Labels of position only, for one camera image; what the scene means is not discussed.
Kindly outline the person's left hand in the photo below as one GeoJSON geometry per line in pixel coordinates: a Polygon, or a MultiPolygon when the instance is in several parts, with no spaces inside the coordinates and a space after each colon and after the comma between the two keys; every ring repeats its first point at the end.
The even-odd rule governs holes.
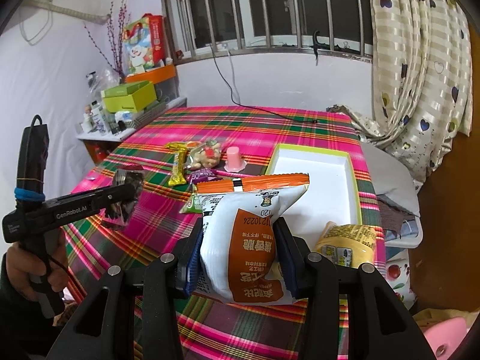
{"type": "MultiPolygon", "coordinates": [[[[54,262],[50,262],[51,273],[48,282],[55,292],[63,291],[68,284],[68,274],[54,262]]],[[[7,276],[13,288],[30,301],[38,300],[29,283],[30,275],[45,275],[45,264],[34,254],[22,250],[20,243],[13,243],[6,254],[7,276]]]]}

